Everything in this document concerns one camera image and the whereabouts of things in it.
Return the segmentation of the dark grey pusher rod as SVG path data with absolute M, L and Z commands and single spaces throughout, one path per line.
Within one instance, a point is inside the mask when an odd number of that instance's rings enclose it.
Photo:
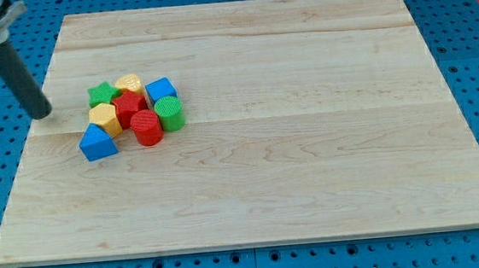
M 0 77 L 31 119 L 43 119 L 51 104 L 10 41 L 0 44 Z

